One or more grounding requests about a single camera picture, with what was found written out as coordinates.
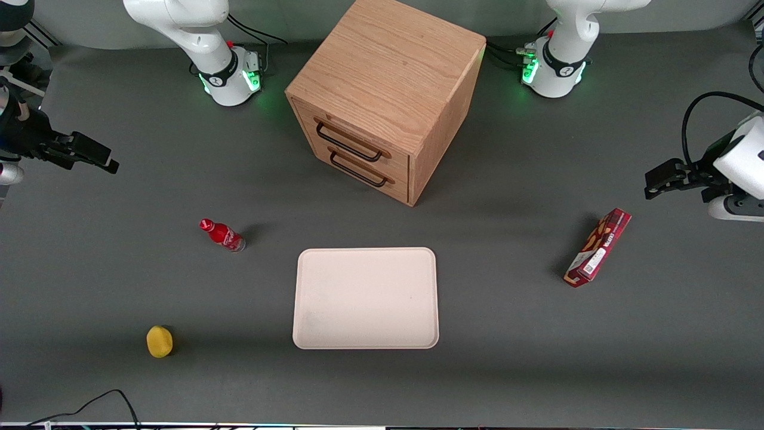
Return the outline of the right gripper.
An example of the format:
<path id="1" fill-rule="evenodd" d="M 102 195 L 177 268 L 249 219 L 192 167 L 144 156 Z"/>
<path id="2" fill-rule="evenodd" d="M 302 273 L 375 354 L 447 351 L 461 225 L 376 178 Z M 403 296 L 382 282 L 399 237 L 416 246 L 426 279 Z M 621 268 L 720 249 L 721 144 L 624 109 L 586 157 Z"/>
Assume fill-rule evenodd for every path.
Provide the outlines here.
<path id="1" fill-rule="evenodd" d="M 116 174 L 119 163 L 112 158 L 112 150 L 77 131 L 59 133 L 44 143 L 41 151 L 41 130 L 46 125 L 46 113 L 39 107 L 28 106 L 12 85 L 2 84 L 1 93 L 3 151 L 17 158 L 51 162 L 66 170 L 81 162 Z"/>

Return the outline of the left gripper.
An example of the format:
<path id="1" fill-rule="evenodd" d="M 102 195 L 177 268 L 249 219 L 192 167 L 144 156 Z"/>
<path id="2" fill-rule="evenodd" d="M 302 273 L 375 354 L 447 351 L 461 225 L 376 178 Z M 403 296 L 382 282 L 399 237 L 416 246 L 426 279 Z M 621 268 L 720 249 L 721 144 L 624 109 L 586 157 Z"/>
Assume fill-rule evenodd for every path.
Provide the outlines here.
<path id="1" fill-rule="evenodd" d="M 732 193 L 736 186 L 755 199 L 763 199 L 763 119 L 750 115 L 730 133 L 719 138 L 704 153 L 704 159 L 714 168 L 714 183 L 698 162 L 685 163 L 671 158 L 646 173 L 646 199 L 654 199 L 672 191 L 701 189 L 704 203 Z"/>

